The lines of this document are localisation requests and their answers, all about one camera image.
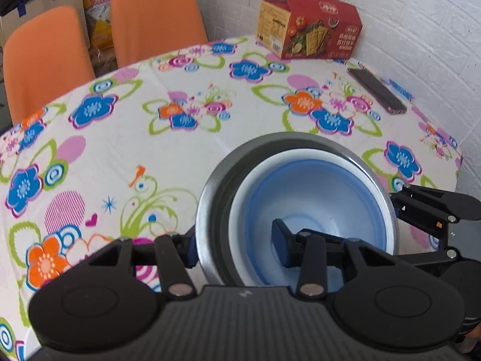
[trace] table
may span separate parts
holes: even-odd
[[[254,137],[320,134],[361,156],[388,191],[405,181],[454,190],[462,161],[456,140],[415,100],[405,115],[384,112],[348,76],[348,67],[360,66],[280,61],[253,37],[240,37],[120,69],[14,126],[0,138],[3,351],[25,358],[32,294],[110,240],[145,243],[186,232],[213,169]],[[400,228],[401,253],[436,247],[421,231]],[[151,267],[137,275],[159,288]],[[191,275],[204,284],[199,267]]]

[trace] yellow snack bag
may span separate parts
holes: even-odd
[[[83,0],[90,45],[100,50],[114,46],[110,25],[110,0]]]

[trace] red cracker box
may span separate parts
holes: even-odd
[[[362,29],[339,0],[262,0],[257,39],[280,58],[348,59]]]

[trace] orange chair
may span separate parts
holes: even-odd
[[[111,0],[110,18],[120,68],[207,42],[197,0]]]
[[[17,28],[3,50],[3,69],[14,124],[95,79],[75,9],[57,7]]]

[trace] orange flower pattern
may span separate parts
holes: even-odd
[[[57,235],[47,236],[41,245],[32,245],[26,253],[27,286],[36,291],[70,268],[61,254],[62,242]]]
[[[288,94],[282,100],[289,105],[290,110],[299,115],[307,115],[312,110],[320,110],[322,101],[314,99],[312,94],[305,89],[298,89],[295,94]]]
[[[36,121],[40,121],[45,113],[45,109],[42,107],[41,109],[35,111],[33,114],[29,115],[28,117],[24,118],[20,122],[20,127],[22,131],[27,130],[30,126],[32,126]]]
[[[173,115],[182,114],[184,111],[177,103],[170,103],[168,106],[159,107],[160,118],[170,118]]]

